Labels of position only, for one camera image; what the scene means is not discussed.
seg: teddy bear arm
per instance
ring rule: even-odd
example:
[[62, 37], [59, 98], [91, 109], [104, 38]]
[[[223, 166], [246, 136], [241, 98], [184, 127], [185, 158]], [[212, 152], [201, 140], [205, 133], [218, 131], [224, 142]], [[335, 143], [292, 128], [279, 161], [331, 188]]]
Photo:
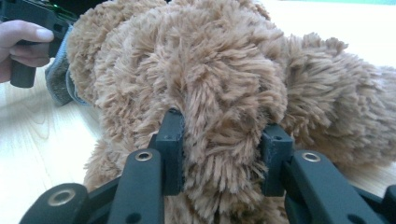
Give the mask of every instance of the teddy bear arm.
[[81, 98], [91, 105], [95, 105], [98, 98], [94, 83], [101, 75], [95, 74], [93, 68], [108, 34], [132, 16], [165, 4], [163, 0], [107, 1], [88, 10], [79, 18], [68, 38], [67, 58], [70, 62], [71, 78]]
[[345, 166], [394, 161], [394, 69], [344, 52], [334, 38], [309, 35], [290, 48], [289, 104], [282, 124], [296, 142]]
[[119, 157], [119, 153], [112, 150], [111, 145], [106, 140], [98, 141], [90, 160], [85, 166], [87, 172], [84, 178], [84, 186], [88, 191], [97, 189], [120, 175], [121, 169], [116, 163]]

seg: plush toy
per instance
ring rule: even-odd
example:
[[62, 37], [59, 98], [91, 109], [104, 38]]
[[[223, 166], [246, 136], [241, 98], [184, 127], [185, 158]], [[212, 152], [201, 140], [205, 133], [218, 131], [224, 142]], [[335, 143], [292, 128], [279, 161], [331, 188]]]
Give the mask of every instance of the plush toy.
[[120, 175], [173, 107], [185, 119], [185, 185], [165, 199], [166, 223], [287, 222], [282, 200], [260, 189], [268, 123], [338, 166], [396, 160], [396, 70], [346, 47], [284, 36], [248, 0], [115, 0], [89, 10], [67, 51], [104, 131], [86, 186]]

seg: brown teddy bear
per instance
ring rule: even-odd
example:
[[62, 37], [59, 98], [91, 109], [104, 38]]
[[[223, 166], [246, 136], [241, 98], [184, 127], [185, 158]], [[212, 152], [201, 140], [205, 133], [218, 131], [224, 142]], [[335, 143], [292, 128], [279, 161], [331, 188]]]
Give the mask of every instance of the brown teddy bear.
[[79, 95], [102, 113], [85, 184], [121, 174], [169, 108], [185, 119], [184, 190], [166, 223], [282, 223], [265, 198], [263, 128], [339, 166], [396, 160], [396, 70], [318, 35], [284, 36], [249, 0], [115, 0], [89, 10], [68, 39]]

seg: black plastic bracket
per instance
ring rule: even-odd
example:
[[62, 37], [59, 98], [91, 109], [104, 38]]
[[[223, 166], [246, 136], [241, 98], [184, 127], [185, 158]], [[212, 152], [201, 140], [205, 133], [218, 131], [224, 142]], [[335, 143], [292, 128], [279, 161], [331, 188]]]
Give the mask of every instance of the black plastic bracket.
[[175, 109], [166, 112], [155, 139], [155, 148], [163, 157], [164, 195], [178, 195], [183, 188], [183, 115]]
[[128, 156], [107, 223], [163, 223], [162, 168], [155, 149]]
[[62, 184], [42, 194], [20, 223], [86, 223], [90, 217], [88, 201], [84, 186]]
[[396, 223], [396, 185], [389, 186], [381, 202], [380, 213], [391, 223]]
[[281, 174], [291, 224], [384, 223], [329, 159], [316, 151], [295, 151], [283, 163]]
[[280, 182], [282, 161], [288, 160], [293, 152], [293, 140], [276, 124], [268, 125], [262, 132], [260, 149], [262, 161], [267, 166], [262, 183], [262, 194], [268, 197], [280, 197], [285, 190]]

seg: screw hole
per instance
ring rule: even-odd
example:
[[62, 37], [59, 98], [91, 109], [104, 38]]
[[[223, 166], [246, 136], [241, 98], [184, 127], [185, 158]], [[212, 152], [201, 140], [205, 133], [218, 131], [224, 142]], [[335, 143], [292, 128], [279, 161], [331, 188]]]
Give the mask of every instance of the screw hole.
[[53, 193], [48, 200], [50, 206], [60, 206], [70, 202], [76, 196], [73, 189], [61, 189]]
[[137, 161], [148, 161], [152, 158], [151, 152], [140, 152], [135, 156]]
[[366, 224], [366, 222], [361, 218], [353, 214], [347, 215], [347, 219], [354, 224]]
[[310, 153], [310, 152], [305, 152], [303, 153], [303, 158], [306, 161], [312, 161], [312, 162], [317, 162], [320, 161], [320, 157], [314, 153]]
[[138, 223], [140, 221], [140, 219], [142, 219], [142, 216], [140, 216], [140, 214], [138, 213], [132, 213], [131, 215], [129, 215], [126, 219], [125, 222], [127, 224], [135, 224]]

